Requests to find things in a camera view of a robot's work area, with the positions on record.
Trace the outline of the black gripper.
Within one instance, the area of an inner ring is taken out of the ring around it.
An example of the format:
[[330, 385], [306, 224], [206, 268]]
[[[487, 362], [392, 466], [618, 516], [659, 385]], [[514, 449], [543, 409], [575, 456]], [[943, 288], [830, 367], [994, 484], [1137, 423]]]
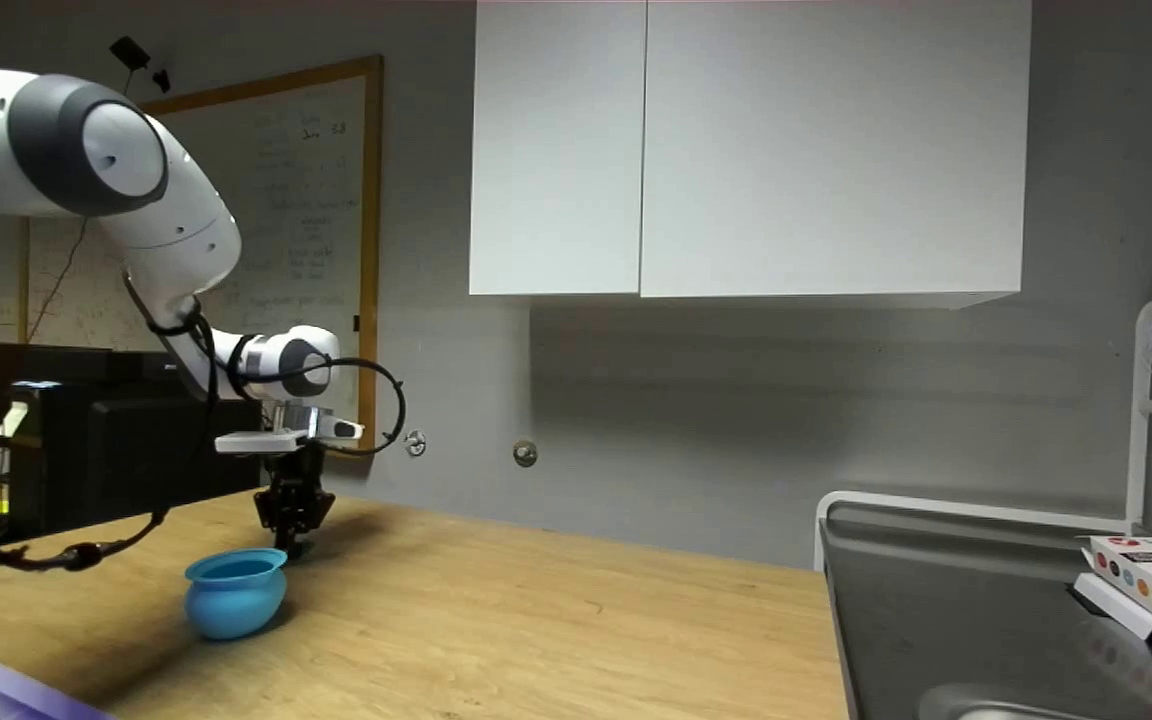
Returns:
[[274, 466], [274, 481], [257, 497], [257, 516], [274, 533], [274, 550], [291, 552], [295, 536], [295, 556], [314, 552], [318, 528], [331, 507], [331, 493], [321, 484], [321, 468], [321, 443], [306, 443]]

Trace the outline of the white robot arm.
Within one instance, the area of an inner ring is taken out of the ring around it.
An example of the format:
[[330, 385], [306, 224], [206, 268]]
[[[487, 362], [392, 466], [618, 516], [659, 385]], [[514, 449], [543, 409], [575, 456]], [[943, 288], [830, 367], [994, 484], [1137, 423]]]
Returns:
[[78, 217], [111, 239], [150, 353], [25, 347], [0, 399], [14, 516], [0, 565], [35, 574], [32, 536], [117, 516], [162, 519], [261, 468], [257, 516], [295, 540], [330, 512], [321, 460], [358, 430], [318, 399], [342, 346], [318, 326], [225, 332], [206, 296], [242, 263], [242, 224], [189, 150], [128, 97], [0, 70], [0, 217]]

